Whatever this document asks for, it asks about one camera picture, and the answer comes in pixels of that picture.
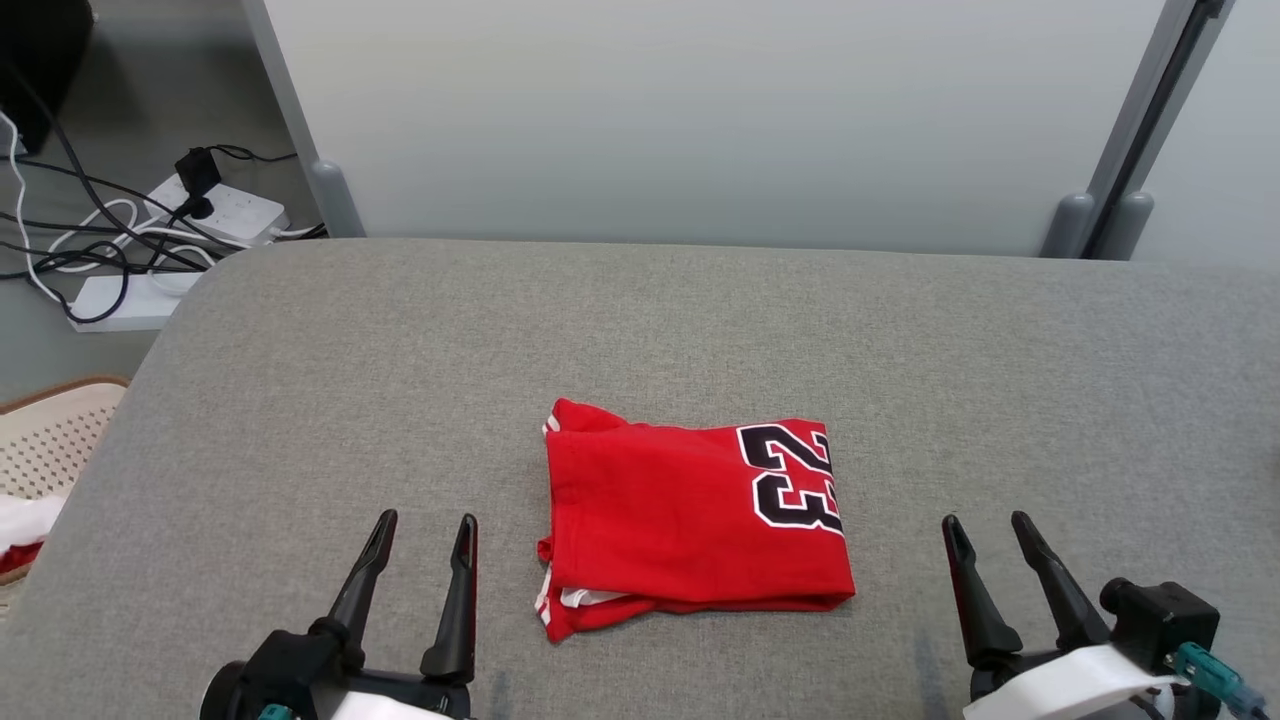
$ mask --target white wall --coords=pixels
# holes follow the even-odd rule
[[[1280,268],[1280,3],[1236,0],[1143,190],[1134,260]]]
[[[371,236],[1034,255],[1164,0],[266,0]]]

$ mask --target gray fabric surface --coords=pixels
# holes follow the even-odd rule
[[[1009,514],[1089,592],[1176,579],[1280,701],[1280,277],[995,258],[334,241],[237,256],[180,306],[0,633],[6,717],[195,716],[274,628],[328,610],[401,511],[366,635],[411,670],[477,515],[475,715],[959,717],[940,536],[1052,644]],[[827,423],[856,598],[653,615],[550,646],[539,427]]]

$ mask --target folded red shirt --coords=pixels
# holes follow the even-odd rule
[[[662,610],[809,610],[854,594],[827,430],[686,429],[561,398],[536,610],[559,642]]]

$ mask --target beige basket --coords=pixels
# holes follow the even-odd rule
[[[128,382],[92,377],[0,406],[0,493],[36,500],[67,496]],[[0,575],[0,620],[8,615],[28,566]]]

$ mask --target teal connector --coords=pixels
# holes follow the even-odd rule
[[[1180,644],[1170,666],[1197,688],[1222,701],[1231,715],[1248,720],[1261,720],[1267,716],[1263,710],[1267,701],[1262,694],[1245,685],[1239,673],[1228,667],[1203,647],[1196,643]]]
[[[293,711],[283,705],[268,705],[257,720],[293,720],[294,717]]]

